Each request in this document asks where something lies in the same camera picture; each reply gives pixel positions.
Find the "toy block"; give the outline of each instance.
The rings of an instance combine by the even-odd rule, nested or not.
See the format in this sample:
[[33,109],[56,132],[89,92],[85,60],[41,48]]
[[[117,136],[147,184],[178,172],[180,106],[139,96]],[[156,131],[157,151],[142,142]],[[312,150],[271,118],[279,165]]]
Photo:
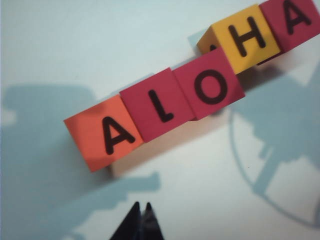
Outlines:
[[173,71],[197,120],[245,96],[221,47]]
[[170,68],[121,91],[120,95],[145,142],[194,118]]
[[69,117],[64,123],[92,172],[143,143],[120,95]]
[[222,47],[235,74],[280,52],[257,4],[212,24],[197,46],[203,54]]
[[312,0],[268,0],[260,8],[282,53],[320,34],[320,15]]

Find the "yellow block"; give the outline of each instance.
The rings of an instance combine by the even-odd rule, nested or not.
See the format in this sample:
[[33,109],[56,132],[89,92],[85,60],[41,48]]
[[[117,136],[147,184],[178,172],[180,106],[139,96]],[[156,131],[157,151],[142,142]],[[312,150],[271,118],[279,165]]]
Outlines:
[[235,74],[280,53],[257,4],[212,24],[197,46],[205,54],[210,52],[212,45],[223,48]]

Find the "pink block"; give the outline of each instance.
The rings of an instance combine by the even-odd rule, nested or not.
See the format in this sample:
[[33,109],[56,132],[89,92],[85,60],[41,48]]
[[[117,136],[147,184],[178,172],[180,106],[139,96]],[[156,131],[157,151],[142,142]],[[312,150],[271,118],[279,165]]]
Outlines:
[[221,47],[173,71],[197,120],[245,96]]
[[120,95],[145,142],[195,117],[170,68],[121,91]]
[[260,8],[283,53],[320,34],[320,16],[312,0],[268,0]]

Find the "white surface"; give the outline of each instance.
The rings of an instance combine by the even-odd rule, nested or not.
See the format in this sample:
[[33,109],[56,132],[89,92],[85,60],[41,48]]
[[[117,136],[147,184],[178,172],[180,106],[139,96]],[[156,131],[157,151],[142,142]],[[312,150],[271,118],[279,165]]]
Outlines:
[[1,1],[1,239],[108,239],[135,201],[167,240],[320,239],[319,36],[242,73],[246,98],[143,145],[115,179],[89,172],[62,122],[195,58],[209,24],[254,3]]

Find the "orange block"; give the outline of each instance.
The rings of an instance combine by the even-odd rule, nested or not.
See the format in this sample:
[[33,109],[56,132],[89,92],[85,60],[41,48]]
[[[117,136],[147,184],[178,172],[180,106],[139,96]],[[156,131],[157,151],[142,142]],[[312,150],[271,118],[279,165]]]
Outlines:
[[144,142],[120,95],[69,117],[64,123],[92,172]]

